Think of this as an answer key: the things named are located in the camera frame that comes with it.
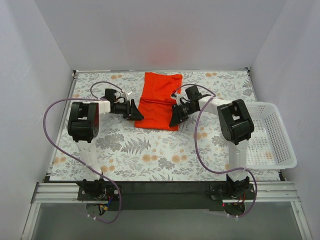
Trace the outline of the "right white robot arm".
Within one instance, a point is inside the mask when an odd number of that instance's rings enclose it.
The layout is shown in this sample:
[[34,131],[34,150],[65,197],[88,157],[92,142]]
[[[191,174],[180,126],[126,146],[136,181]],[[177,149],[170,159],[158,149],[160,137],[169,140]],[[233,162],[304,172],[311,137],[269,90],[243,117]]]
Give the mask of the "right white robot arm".
[[228,163],[231,169],[214,171],[205,166],[201,160],[196,139],[194,140],[195,151],[200,164],[207,171],[226,175],[225,188],[220,190],[220,194],[237,199],[244,195],[244,192],[250,186],[249,170],[247,169],[247,148],[255,127],[247,106],[242,99],[222,100],[216,98],[214,93],[201,94],[197,84],[189,84],[188,86],[185,90],[187,99],[178,93],[177,89],[170,96],[175,100],[175,104],[172,106],[169,126],[175,127],[187,121],[190,115],[198,112],[194,129],[194,133],[197,134],[203,112],[218,116],[222,136],[228,143]]

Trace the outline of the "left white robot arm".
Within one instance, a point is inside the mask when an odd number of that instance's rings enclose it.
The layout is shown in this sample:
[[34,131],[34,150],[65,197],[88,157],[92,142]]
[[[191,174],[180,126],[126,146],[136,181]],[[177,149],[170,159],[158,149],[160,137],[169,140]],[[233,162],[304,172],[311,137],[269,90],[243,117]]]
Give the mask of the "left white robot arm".
[[85,194],[95,200],[102,200],[111,195],[101,177],[102,171],[98,164],[96,148],[100,118],[106,114],[122,115],[124,119],[133,121],[144,119],[135,101],[130,100],[126,92],[121,91],[117,97],[117,90],[112,88],[105,89],[104,96],[97,101],[89,103],[75,101],[71,104],[67,132],[75,142],[79,150],[79,159],[85,167],[85,175],[80,186],[83,187]]

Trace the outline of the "orange t shirt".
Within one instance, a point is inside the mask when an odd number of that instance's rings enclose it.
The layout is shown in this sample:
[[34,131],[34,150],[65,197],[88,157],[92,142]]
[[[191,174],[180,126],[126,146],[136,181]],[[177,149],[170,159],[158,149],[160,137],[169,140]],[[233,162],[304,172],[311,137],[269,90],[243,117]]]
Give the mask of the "orange t shirt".
[[162,75],[146,72],[138,104],[138,110],[144,119],[137,120],[134,126],[142,129],[178,131],[178,125],[170,127],[172,106],[176,103],[171,94],[182,85],[182,80],[181,74]]

